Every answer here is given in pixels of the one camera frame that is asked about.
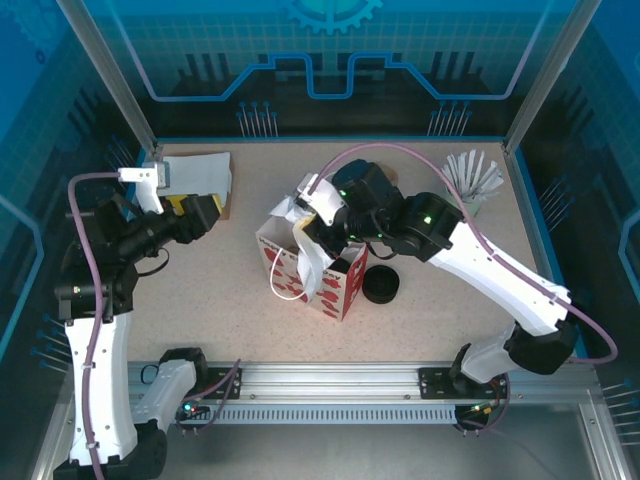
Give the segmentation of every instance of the black cap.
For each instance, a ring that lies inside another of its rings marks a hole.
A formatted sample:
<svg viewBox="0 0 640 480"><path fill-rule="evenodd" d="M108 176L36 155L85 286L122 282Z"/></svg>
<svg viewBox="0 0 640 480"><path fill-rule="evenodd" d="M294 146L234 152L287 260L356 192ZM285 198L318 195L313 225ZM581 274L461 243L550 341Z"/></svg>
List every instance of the black cap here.
<svg viewBox="0 0 640 480"><path fill-rule="evenodd" d="M400 278L393 268L375 265L364 274L362 293L377 304L389 303L396 297Z"/></svg>

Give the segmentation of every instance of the red and white box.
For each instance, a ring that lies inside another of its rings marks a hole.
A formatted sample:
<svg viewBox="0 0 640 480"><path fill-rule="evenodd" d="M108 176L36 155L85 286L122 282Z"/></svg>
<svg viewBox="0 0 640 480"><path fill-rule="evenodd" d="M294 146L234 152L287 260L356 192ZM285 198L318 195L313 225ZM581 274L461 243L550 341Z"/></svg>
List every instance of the red and white box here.
<svg viewBox="0 0 640 480"><path fill-rule="evenodd" d="M296 242L291 232L291 224L282 217L271 217L256 232L260 255L267 278L271 273L273 261L280 248L283 248L273 271L273 286L283 296L295 297L303 292L302 281L298 275L298 255L292 253ZM300 301L325 315L342 321L349 311L362 287L368 251L363 244L351 244L341 258L351 266L347 273L331 268L322 275L322 286L315 296L308 301L303 295Z"/></svg>

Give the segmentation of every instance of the table surface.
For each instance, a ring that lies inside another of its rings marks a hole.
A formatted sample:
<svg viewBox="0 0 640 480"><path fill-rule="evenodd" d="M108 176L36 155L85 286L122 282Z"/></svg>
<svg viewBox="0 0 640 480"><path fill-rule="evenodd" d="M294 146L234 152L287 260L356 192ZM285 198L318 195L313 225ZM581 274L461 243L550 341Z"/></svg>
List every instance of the table surface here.
<svg viewBox="0 0 640 480"><path fill-rule="evenodd" d="M160 273L141 278L134 293L129 360L154 361L165 350L199 346L209 361L395 362L452 360L468 342L495 335L513 320L498 305L457 277L415 258L382 262L400 276L387 305L358 295L343 322L285 302L271 292L255 232L268 212L293 191L303 175L318 172L353 143L247 143L165 146L165 154L231 152L235 164L231 218L218 222L190 245L167 245L171 261ZM448 154L477 149L504 172L500 195L484 205L477 224L497 246L534 268L509 173L498 143L406 145L438 165ZM404 195L444 192L427 167L401 152L375 149L360 158L382 162L398 173ZM143 271L157 264L148 259Z"/></svg>

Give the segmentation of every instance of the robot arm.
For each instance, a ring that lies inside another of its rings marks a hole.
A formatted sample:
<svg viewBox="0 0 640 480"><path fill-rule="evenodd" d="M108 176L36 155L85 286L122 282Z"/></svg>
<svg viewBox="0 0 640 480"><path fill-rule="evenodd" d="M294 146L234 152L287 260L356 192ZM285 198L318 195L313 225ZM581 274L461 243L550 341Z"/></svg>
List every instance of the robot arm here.
<svg viewBox="0 0 640 480"><path fill-rule="evenodd" d="M519 367L551 374L571 355L578 334L568 312L487 256L460 211L442 198L432 193L404 198L377 165L364 160L342 167L331 184L322 181L316 190L321 195L308 194L311 181L298 187L298 203L318 213L305 231L325 251L339 254L348 239L382 243L451 272L514 317L515 325L497 337L462 348L450 371L459 391ZM331 186L333 197L327 193ZM566 288L491 246L519 272L570 302Z"/></svg>
<svg viewBox="0 0 640 480"><path fill-rule="evenodd" d="M95 292L82 249L74 244L67 252L56 296L73 352L76 414L69 461L56 469L56 479L94 478L80 401L84 395L88 395L96 452L106 477L148 479L157 478L164 467L166 431L184 397L207 382L200 349L170 350L160 360L150 389L131 412L126 356L138 280L135 263L157 256L169 241L190 243L200 238L220 215L211 196L183 199L183 215L165 210L156 193L160 180L166 181L162 172L161 164L121 169L121 181L137 183L136 195L144 211L132 221L126 221L114 201L82 212L105 299L88 388L83 388L83 361L95 322Z"/></svg>

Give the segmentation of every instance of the blue enclosure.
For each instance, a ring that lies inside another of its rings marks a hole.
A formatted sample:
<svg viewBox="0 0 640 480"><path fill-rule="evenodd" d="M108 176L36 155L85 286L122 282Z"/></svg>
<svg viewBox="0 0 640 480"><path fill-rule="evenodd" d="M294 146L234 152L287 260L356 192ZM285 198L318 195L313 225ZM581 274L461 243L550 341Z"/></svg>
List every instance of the blue enclosure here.
<svg viewBox="0 0 640 480"><path fill-rule="evenodd" d="M160 139L506 145L526 124L518 112L531 107L528 95L567 41L572 12L588 3L84 5ZM618 342L619 359L598 370L608 384L640 380L638 18L637 1L602 0L539 111L528 110L524 138L506 152L523 172L555 280ZM53 285L74 235L67 183L152 152L53 0L0 0L0 66L0 470L18 479L31 474L66 368L46 350L63 338ZM89 185L80 200L92 205L114 192L126 194L118 182ZM587 354L606 353L588 329L583 339ZM17 428L20 442L10 439ZM638 468L633 448L627 458Z"/></svg>

